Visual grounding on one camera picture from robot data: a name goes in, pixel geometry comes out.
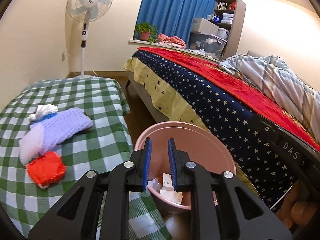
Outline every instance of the fan grille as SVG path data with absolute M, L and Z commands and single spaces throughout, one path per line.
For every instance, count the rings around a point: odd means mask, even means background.
M 110 0 L 110 2 L 108 4 L 105 4 L 103 2 L 98 2 L 98 14 L 90 19 L 90 22 L 93 22 L 95 20 L 98 20 L 99 18 L 101 18 L 103 15 L 106 14 L 106 12 L 110 9 L 112 4 L 112 0 Z M 79 0 L 68 0 L 68 4 L 67 4 L 67 9 L 68 12 L 70 14 L 70 16 L 75 19 L 76 21 L 79 22 L 84 22 L 85 19 L 85 15 L 87 13 L 87 10 L 85 10 L 84 12 L 81 12 L 79 14 L 74 14 L 74 10 L 75 9 L 81 9 L 83 7 L 83 3 L 82 1 Z

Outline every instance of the green checkered tablecloth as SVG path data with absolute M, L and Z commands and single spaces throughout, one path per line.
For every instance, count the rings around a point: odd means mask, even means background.
M 63 180 L 48 189 L 37 187 L 19 160 L 19 139 L 29 130 L 27 117 L 44 104 L 54 104 L 59 111 L 78 107 L 94 122 L 90 133 L 75 135 L 52 149 L 68 168 Z M 124 121 L 129 111 L 115 80 L 74 78 L 35 83 L 0 113 L 0 202 L 25 237 L 88 170 L 111 171 L 129 159 L 133 148 Z M 172 239 L 148 191 L 130 193 L 129 235 L 131 240 Z

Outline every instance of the silver bolt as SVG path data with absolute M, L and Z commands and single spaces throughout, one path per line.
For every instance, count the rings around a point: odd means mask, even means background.
M 186 166 L 192 169 L 196 166 L 196 164 L 194 162 L 187 162 Z
M 89 179 L 94 178 L 97 175 L 97 173 L 95 171 L 88 171 L 87 172 L 87 177 Z
M 125 162 L 123 165 L 126 168 L 132 168 L 134 164 L 133 164 L 133 162 Z
M 225 171 L 223 173 L 223 176 L 225 176 L 228 179 L 231 179 L 233 177 L 233 173 L 231 171 Z

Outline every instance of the pink cloth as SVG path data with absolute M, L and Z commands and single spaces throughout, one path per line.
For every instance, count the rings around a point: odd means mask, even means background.
M 167 45 L 175 46 L 175 47 L 178 47 L 181 49 L 186 48 L 186 43 L 177 36 L 168 37 L 167 35 L 160 33 L 158 35 L 158 39 L 160 40 L 161 44 L 167 44 Z

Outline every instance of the orange-red plastic bag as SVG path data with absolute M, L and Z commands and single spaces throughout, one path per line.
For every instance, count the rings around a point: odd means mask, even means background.
M 51 183 L 59 182 L 66 173 L 67 166 L 55 152 L 46 152 L 27 165 L 31 179 L 40 187 L 47 188 Z

